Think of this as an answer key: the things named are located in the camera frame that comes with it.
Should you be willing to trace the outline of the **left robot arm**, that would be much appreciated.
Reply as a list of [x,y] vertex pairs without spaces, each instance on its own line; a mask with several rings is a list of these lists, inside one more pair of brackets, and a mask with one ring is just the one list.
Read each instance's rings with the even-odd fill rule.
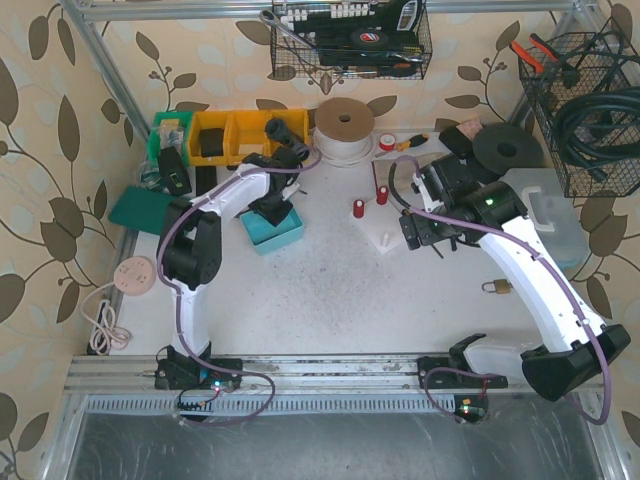
[[166,209],[156,253],[158,279],[172,290],[175,329],[166,357],[157,361],[155,387],[207,387],[213,375],[233,374],[210,365],[206,290],[222,263],[222,226],[251,208],[280,224],[292,209],[284,190],[307,167],[308,146],[252,153],[221,184],[193,199],[178,198]]

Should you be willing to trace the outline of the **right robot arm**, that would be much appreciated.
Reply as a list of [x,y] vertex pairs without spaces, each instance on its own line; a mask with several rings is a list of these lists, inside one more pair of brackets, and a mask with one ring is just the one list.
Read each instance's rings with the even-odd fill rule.
[[481,336],[463,349],[471,372],[522,380],[548,401],[596,375],[609,387],[609,365],[629,346],[630,335],[580,298],[519,194],[501,180],[481,185],[454,155],[426,166],[410,161],[412,188],[423,204],[407,205],[399,219],[409,249],[458,239],[478,246],[515,288],[541,337],[533,345],[512,345]]

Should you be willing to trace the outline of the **yellow black handled file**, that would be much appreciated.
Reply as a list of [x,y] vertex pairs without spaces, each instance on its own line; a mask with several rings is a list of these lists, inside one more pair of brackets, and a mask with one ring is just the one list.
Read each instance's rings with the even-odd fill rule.
[[439,256],[440,259],[444,259],[444,255],[441,253],[441,251],[435,245],[432,245],[432,248],[435,251],[435,253]]

